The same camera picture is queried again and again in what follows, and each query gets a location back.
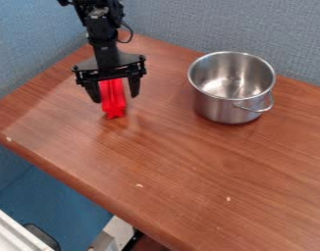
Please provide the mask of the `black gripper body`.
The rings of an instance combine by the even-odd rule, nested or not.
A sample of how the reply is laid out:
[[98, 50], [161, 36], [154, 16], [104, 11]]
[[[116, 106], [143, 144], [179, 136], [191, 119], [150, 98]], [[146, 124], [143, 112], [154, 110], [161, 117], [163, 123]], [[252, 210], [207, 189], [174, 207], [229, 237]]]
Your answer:
[[141, 85], [146, 71], [146, 56], [129, 54], [119, 50], [116, 41], [94, 42], [90, 40], [95, 56], [74, 66], [76, 83], [90, 84], [102, 80], [127, 78], [131, 86]]

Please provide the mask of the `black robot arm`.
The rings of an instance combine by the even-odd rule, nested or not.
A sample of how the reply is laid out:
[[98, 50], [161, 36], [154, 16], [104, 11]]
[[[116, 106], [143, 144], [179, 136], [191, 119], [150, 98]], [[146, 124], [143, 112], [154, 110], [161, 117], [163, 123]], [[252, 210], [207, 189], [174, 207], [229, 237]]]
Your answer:
[[118, 30], [130, 30], [129, 43], [134, 37], [131, 27], [124, 23], [120, 0], [56, 0], [76, 11], [82, 25], [87, 29], [87, 40], [94, 48], [94, 56], [74, 66], [76, 83], [82, 85], [95, 103], [102, 101], [99, 83], [103, 80], [127, 78], [130, 95], [135, 98], [141, 91], [141, 78], [147, 74], [146, 56], [129, 54], [118, 49]]

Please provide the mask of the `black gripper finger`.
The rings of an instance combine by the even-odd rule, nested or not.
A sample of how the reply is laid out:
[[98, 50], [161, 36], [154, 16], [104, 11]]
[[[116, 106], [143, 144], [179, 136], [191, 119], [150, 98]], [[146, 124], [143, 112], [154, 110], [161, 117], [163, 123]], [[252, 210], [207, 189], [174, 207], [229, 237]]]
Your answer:
[[139, 95], [141, 91], [141, 78], [138, 76], [129, 77], [129, 87], [131, 97], [135, 98]]
[[84, 88], [87, 90], [87, 93], [95, 103], [100, 102], [100, 93], [99, 93], [99, 86], [95, 81], [87, 81], [84, 83]]

